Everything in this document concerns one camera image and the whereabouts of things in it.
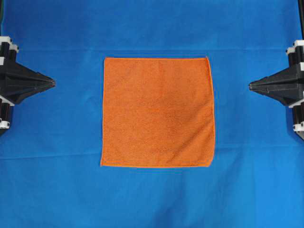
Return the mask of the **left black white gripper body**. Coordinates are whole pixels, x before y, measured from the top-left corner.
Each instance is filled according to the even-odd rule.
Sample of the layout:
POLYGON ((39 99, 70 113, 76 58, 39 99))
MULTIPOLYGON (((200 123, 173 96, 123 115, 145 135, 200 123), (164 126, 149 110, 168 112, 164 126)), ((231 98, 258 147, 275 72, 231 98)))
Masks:
POLYGON ((2 136, 9 128, 12 120, 12 112, 15 104, 7 95, 8 85, 6 76, 5 63, 8 60, 16 61, 19 47, 13 44, 9 36, 0 37, 0 135, 2 136))

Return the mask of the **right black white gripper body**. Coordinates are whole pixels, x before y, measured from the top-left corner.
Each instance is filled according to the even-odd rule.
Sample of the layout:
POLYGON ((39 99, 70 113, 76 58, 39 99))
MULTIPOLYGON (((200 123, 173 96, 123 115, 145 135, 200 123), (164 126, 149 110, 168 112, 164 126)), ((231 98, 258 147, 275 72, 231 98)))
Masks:
POLYGON ((293 114, 293 131, 302 140, 304 139, 304 40, 296 40, 286 50, 289 67, 295 69, 298 77, 293 84, 296 85, 296 98, 288 105, 293 114))

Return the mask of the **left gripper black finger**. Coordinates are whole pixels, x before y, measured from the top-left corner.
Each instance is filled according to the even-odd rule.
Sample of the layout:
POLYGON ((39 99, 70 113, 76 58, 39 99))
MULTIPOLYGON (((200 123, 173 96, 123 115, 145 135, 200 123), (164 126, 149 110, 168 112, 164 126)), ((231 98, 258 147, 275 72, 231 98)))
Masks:
POLYGON ((0 102, 10 106, 56 86, 55 82, 1 82, 0 102))
POLYGON ((4 62, 0 66, 0 80, 4 82, 55 82, 48 76, 13 62, 4 62))

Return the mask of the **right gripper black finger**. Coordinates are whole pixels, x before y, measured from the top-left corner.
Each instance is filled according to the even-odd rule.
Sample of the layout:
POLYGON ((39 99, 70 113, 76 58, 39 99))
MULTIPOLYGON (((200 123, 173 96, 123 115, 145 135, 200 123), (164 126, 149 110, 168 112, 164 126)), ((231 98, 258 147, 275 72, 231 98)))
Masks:
POLYGON ((275 99, 284 106, 290 106, 304 98, 303 85, 262 85, 249 90, 275 99))
POLYGON ((249 84, 250 88, 268 85, 284 85, 299 83, 304 79, 304 71, 297 67, 289 67, 273 75, 264 77, 249 84))

